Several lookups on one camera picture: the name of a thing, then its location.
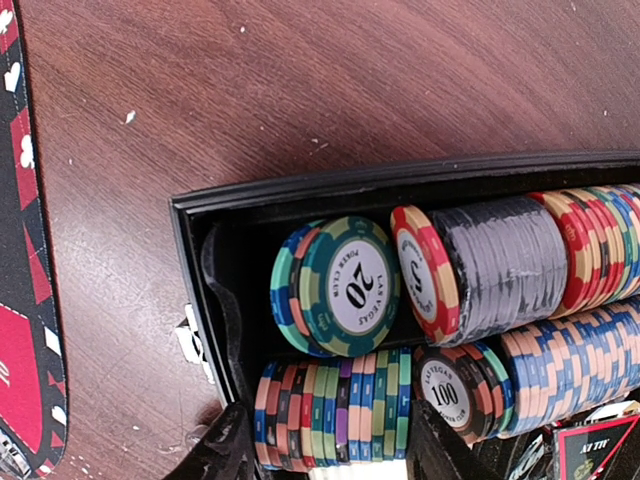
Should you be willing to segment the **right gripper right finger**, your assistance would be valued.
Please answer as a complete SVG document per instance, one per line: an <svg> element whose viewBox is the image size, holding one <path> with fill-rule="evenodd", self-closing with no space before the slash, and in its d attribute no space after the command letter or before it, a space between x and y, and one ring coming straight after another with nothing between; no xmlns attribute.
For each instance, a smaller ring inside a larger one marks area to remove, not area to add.
<svg viewBox="0 0 640 480"><path fill-rule="evenodd" d="M479 479L470 449L425 400L411 404L406 458L409 479Z"/></svg>

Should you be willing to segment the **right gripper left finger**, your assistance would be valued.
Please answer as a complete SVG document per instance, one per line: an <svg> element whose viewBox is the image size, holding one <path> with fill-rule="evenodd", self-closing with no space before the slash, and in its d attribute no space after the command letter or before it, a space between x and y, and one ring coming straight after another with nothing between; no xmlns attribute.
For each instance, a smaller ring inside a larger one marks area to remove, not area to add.
<svg viewBox="0 0 640 480"><path fill-rule="evenodd" d="M253 479L254 450L249 417L242 404L231 404L194 448L190 479Z"/></svg>

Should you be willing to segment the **green 20 poker chip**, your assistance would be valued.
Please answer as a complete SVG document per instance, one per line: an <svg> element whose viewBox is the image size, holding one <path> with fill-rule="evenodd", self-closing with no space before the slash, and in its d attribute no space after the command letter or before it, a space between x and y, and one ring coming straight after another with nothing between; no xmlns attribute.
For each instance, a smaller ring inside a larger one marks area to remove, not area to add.
<svg viewBox="0 0 640 480"><path fill-rule="evenodd" d="M374 351L391 330L400 293L391 240L358 215L299 227L281 245L271 270L278 329L294 348L319 358Z"/></svg>

